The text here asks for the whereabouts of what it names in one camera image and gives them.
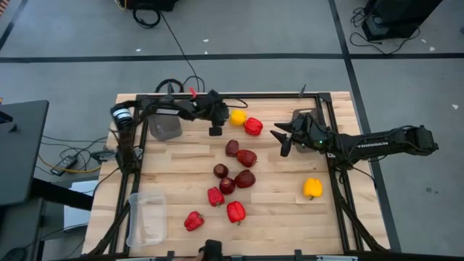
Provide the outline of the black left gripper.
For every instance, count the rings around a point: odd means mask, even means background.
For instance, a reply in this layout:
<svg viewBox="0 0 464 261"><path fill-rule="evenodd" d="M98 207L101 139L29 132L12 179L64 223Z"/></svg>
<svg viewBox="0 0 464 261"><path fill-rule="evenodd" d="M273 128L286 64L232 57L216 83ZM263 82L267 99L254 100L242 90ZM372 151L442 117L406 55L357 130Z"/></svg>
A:
<svg viewBox="0 0 464 261"><path fill-rule="evenodd" d="M210 136L221 136L222 128L229 117L228 105L222 96L215 90L209 91L203 96L195 98L196 117L200 120L209 120L212 123L209 128Z"/></svg>

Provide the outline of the black aluminium table frame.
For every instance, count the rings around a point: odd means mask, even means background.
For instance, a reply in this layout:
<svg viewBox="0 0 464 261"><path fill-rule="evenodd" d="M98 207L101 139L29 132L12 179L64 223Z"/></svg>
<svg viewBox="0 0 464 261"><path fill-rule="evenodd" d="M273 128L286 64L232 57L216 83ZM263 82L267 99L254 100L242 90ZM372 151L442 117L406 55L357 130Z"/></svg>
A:
<svg viewBox="0 0 464 261"><path fill-rule="evenodd" d="M331 187L339 179L329 175L326 157L296 149L282 157L281 145L270 133L276 131L275 123L289 121L294 110L321 107L327 123L335 124L342 133L357 135L360 129L349 93L309 93L304 97L291 93L227 94L225 102L232 108L244 107L249 116L260 120L264 125L261 134L250 136L239 127L224 125L222 135L212 137L208 133L210 122L195 120L181 123L181 136L160 142L146 126L138 126L135 142L144 146L138 189L165 195L167 238L160 244L130 248L130 255L164 257L174 251L185 257L208 239L221 241L223 254L228 256L290 255L295 249L305 255L340 254L343 239L348 249L364 247L351 223L339 227L339 221L347 216L335 206ZM219 184L212 172L216 164L226 165L231 176L242 170L237 160L225 154L231 139L257 155L252 167L256 183L225 198L244 206L246 218L239 224L230 222L225 206L213 207L207 199L207 190ZM309 200L303 195L308 178L320 180L321 197ZM204 225L187 231L184 221L193 211L203 216Z"/></svg>

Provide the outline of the dark grey desk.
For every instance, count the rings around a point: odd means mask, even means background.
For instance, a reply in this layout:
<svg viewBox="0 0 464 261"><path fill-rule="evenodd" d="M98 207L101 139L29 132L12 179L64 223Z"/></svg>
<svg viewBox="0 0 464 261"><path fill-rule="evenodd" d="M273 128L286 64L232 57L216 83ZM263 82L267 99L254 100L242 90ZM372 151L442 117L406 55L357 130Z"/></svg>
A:
<svg viewBox="0 0 464 261"><path fill-rule="evenodd" d="M0 206L30 194L49 108L47 100L0 105Z"/></svg>

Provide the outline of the white panel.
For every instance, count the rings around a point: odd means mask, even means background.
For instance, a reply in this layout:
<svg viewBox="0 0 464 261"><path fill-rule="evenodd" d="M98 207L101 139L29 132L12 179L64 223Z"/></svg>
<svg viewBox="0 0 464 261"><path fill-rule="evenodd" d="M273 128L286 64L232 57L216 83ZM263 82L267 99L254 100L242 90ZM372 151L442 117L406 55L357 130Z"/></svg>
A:
<svg viewBox="0 0 464 261"><path fill-rule="evenodd" d="M84 193L92 196L98 181L81 181L72 183L70 189L72 191ZM81 210L74 207L64 206L63 223L65 230L85 226L90 220L91 212L89 210Z"/></svg>

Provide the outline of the black power adapter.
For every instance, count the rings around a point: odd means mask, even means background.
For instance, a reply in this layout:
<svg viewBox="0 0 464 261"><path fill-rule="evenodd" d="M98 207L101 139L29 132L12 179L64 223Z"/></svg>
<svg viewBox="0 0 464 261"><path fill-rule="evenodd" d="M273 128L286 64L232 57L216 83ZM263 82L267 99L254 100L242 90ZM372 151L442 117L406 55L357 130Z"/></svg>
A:
<svg viewBox="0 0 464 261"><path fill-rule="evenodd" d="M53 166L49 173L51 175L61 176L66 173L67 170L71 170L72 167L78 162L76 156L67 155L64 157L60 162L58 162L55 166Z"/></svg>

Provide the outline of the clear plastic bin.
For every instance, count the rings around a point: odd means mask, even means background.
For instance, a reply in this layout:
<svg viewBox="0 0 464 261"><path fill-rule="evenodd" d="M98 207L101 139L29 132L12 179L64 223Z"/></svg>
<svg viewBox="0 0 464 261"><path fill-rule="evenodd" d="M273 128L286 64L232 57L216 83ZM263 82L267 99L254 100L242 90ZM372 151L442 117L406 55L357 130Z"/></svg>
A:
<svg viewBox="0 0 464 261"><path fill-rule="evenodd" d="M167 238L167 208L161 191L129 196L130 222L126 245L141 248L162 243Z"/></svg>

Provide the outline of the small grey box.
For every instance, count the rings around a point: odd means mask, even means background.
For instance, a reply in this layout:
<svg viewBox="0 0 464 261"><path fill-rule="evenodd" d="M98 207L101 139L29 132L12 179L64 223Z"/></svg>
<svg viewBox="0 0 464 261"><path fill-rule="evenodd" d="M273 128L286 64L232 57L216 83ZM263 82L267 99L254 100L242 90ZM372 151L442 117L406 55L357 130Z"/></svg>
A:
<svg viewBox="0 0 464 261"><path fill-rule="evenodd" d="M97 161L99 164L107 162L108 160L115 157L117 152L112 149L103 149L101 151L92 152L90 156L93 160Z"/></svg>

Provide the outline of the red bell pepper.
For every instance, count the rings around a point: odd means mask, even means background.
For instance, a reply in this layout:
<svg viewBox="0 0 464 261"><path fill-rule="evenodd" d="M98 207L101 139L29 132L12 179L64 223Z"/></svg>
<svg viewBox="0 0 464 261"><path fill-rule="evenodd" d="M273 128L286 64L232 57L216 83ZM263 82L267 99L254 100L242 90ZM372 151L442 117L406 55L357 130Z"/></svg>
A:
<svg viewBox="0 0 464 261"><path fill-rule="evenodd" d="M259 136L262 132L263 124L254 117L250 117L244 123L244 130L251 136Z"/></svg>
<svg viewBox="0 0 464 261"><path fill-rule="evenodd" d="M203 216L197 212L190 212L184 221L184 227L187 231L194 231L204 225Z"/></svg>
<svg viewBox="0 0 464 261"><path fill-rule="evenodd" d="M227 205L227 215L231 223L237 224L243 221L247 216L244 206L238 201L231 202Z"/></svg>
<svg viewBox="0 0 464 261"><path fill-rule="evenodd" d="M222 192L217 187L212 187L207 190L208 201L211 206L219 207L225 203L225 198Z"/></svg>

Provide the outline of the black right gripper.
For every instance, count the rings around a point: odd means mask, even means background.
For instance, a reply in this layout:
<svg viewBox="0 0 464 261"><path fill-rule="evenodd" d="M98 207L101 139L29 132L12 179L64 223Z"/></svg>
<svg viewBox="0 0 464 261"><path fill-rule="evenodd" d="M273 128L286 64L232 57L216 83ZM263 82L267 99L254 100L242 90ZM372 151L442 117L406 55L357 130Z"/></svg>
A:
<svg viewBox="0 0 464 261"><path fill-rule="evenodd" d="M325 151L328 148L332 135L321 127L312 115L298 114L293 122L275 123L275 127L291 133L289 138L284 133L271 130L270 133L281 143L280 155L287 157L291 150L292 142L315 151Z"/></svg>

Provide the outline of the black desk base bar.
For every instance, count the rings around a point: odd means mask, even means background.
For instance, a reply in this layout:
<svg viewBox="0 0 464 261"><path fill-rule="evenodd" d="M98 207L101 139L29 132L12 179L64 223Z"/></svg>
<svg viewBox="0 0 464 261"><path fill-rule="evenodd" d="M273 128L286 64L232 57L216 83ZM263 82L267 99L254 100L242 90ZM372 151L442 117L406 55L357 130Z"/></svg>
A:
<svg viewBox="0 0 464 261"><path fill-rule="evenodd" d="M48 202L88 211L91 210L94 199L87 194L73 191L38 178L32 179L30 197L42 198Z"/></svg>

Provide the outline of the black equipment box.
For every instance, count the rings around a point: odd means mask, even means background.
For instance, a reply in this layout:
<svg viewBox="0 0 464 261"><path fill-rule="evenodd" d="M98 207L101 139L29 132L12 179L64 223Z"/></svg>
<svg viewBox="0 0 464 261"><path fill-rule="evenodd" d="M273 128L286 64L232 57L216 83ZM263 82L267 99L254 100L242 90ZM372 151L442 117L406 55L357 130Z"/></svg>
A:
<svg viewBox="0 0 464 261"><path fill-rule="evenodd" d="M443 0L369 0L362 30L368 41L409 38Z"/></svg>

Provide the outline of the yellow bell pepper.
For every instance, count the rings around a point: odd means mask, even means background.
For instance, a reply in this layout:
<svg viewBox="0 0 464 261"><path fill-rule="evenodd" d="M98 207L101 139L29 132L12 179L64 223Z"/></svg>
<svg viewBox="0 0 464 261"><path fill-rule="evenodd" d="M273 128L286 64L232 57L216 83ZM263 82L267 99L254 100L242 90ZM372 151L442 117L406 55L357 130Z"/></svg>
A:
<svg viewBox="0 0 464 261"><path fill-rule="evenodd" d="M247 113L243 110L235 109L231 111L229 123L234 126L243 126L247 121Z"/></svg>
<svg viewBox="0 0 464 261"><path fill-rule="evenodd" d="M303 195L309 200L321 197L323 185L318 178L308 178L303 185Z"/></svg>

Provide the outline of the black equipment case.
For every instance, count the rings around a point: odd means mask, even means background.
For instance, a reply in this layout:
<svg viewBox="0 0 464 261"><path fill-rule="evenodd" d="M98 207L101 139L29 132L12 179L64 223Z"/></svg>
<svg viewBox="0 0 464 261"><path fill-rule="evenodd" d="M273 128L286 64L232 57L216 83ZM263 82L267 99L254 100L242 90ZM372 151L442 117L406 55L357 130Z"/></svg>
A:
<svg viewBox="0 0 464 261"><path fill-rule="evenodd" d="M116 0L126 9L156 9L170 12L179 0Z"/></svg>

